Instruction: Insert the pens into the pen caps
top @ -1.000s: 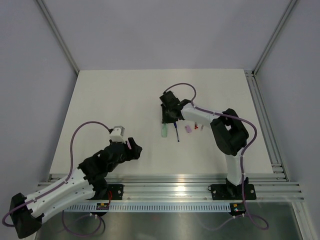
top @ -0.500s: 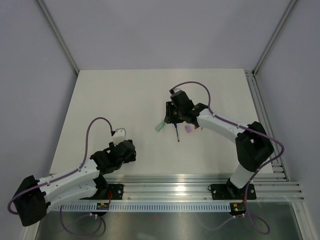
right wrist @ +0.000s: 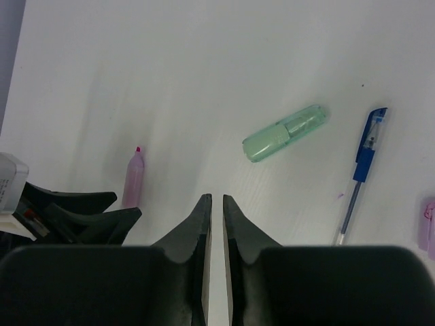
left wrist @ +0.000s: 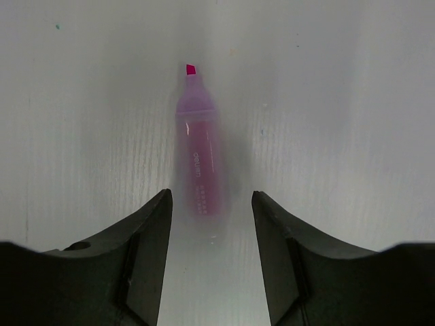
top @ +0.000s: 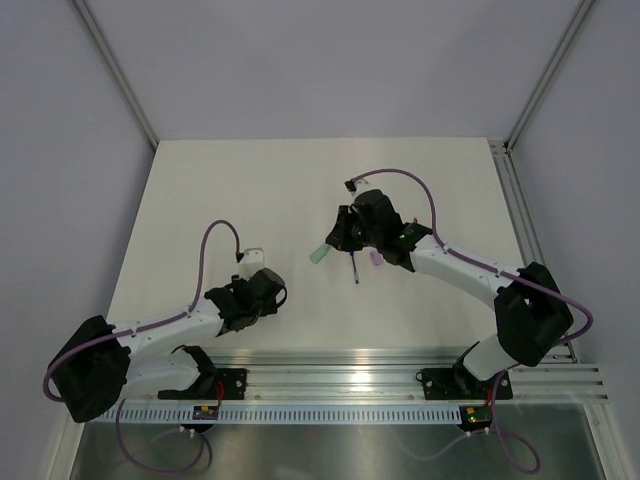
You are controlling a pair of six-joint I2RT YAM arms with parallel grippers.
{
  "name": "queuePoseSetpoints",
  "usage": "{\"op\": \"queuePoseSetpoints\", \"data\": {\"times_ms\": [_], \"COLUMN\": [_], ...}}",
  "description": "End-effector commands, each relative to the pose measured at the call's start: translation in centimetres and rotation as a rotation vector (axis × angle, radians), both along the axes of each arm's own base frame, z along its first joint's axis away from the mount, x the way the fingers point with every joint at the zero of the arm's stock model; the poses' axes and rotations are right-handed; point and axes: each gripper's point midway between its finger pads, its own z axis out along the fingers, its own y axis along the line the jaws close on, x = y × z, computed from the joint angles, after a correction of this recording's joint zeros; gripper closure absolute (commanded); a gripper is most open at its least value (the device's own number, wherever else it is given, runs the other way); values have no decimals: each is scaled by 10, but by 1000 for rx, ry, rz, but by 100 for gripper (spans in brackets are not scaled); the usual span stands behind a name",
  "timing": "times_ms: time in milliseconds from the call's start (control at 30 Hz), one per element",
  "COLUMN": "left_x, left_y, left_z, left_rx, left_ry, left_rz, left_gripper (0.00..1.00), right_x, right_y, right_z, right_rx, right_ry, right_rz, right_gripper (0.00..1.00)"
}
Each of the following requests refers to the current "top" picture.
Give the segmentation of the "green highlighter marker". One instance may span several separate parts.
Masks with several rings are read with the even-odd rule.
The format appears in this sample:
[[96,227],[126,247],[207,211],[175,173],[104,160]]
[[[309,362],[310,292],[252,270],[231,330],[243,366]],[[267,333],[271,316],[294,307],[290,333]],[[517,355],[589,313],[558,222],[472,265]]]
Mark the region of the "green highlighter marker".
[[323,243],[316,248],[310,255],[309,259],[314,265],[318,265],[331,251],[332,247]]

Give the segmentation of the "pink highlighter cap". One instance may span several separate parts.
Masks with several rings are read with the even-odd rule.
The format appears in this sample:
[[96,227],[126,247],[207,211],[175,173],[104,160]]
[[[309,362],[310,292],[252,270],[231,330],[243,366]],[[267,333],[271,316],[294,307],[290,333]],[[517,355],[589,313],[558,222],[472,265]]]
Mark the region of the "pink highlighter cap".
[[377,251],[370,251],[369,252],[369,256],[370,256],[370,259],[371,259],[373,265],[376,266],[376,267],[382,266],[385,263],[382,255],[380,253],[378,253]]

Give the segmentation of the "blue ballpoint pen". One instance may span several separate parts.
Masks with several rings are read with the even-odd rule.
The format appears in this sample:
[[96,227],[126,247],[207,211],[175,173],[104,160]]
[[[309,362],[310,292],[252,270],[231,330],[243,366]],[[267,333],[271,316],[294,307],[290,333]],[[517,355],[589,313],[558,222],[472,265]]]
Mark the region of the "blue ballpoint pen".
[[349,257],[350,257],[352,271],[353,271],[354,283],[356,285],[359,285],[360,284],[360,277],[359,277],[359,272],[358,272],[358,268],[357,268],[357,264],[356,264],[355,252],[354,251],[350,251],[349,252]]

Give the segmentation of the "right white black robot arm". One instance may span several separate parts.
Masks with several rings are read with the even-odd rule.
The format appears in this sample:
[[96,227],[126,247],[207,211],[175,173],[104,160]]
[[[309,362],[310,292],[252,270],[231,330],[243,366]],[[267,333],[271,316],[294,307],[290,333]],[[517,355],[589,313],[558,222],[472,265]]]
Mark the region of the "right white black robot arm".
[[326,237],[329,246],[341,252],[372,248],[386,263],[443,281],[494,312],[495,333],[469,347],[452,368],[455,387],[463,395],[478,395],[496,374],[516,364],[538,365],[573,325],[543,265],[504,269],[455,254],[438,243],[431,228],[402,221],[381,190],[353,181],[346,188],[352,201],[339,206]]

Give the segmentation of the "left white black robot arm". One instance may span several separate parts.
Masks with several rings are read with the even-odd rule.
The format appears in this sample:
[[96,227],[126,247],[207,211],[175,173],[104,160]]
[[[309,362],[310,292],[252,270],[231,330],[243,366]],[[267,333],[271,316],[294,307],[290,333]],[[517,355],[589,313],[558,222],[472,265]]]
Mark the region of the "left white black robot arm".
[[287,300],[269,268],[234,276],[167,319],[119,330],[101,316],[84,321],[47,370],[71,418],[86,423],[121,400],[214,400],[224,380],[200,341],[239,332]]

